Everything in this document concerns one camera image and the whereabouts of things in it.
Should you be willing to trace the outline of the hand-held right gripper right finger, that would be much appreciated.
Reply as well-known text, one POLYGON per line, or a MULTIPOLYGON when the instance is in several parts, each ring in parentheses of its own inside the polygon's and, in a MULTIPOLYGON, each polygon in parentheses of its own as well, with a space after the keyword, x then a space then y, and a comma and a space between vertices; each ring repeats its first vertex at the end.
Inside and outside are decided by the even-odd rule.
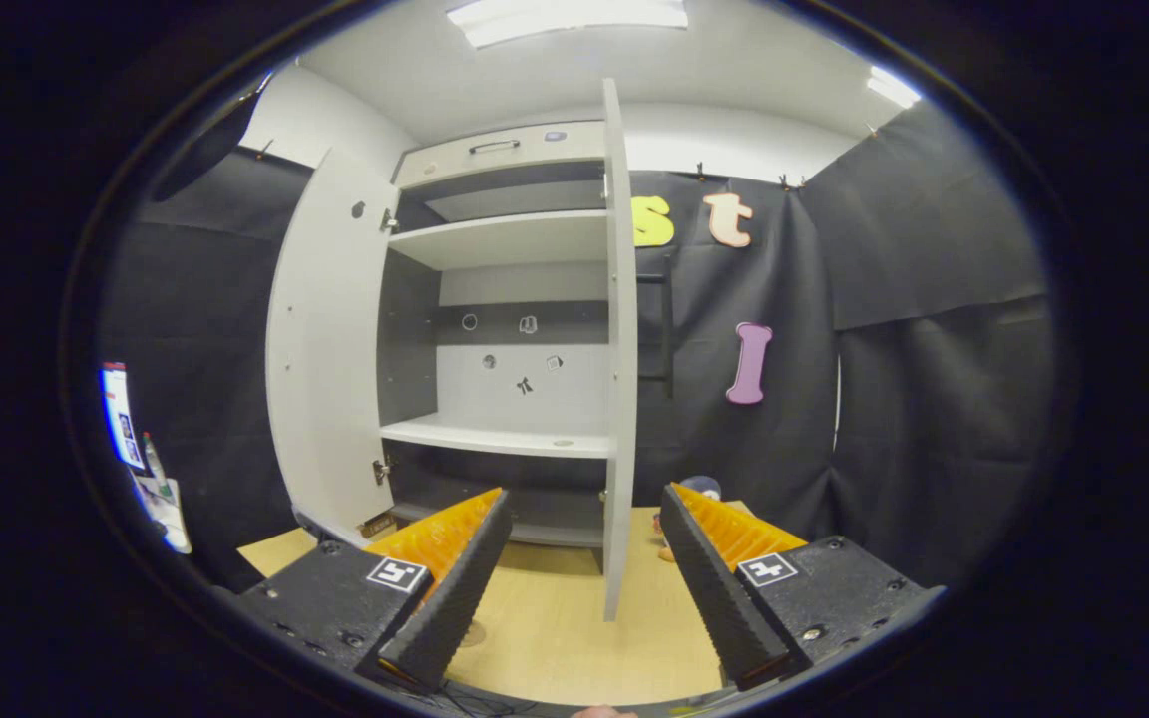
POLYGON ((805 541, 676 482, 658 523, 739 690, 816 674, 920 622, 943 595, 849 538, 805 541))

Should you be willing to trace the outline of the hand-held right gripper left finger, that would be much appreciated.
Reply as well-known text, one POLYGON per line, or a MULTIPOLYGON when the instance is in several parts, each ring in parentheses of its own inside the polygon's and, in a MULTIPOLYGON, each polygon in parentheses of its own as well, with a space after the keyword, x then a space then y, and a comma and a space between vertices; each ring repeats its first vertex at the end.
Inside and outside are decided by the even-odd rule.
POLYGON ((510 540, 510 499, 486 491, 364 548, 324 538, 238 604, 319 662, 438 690, 510 540))

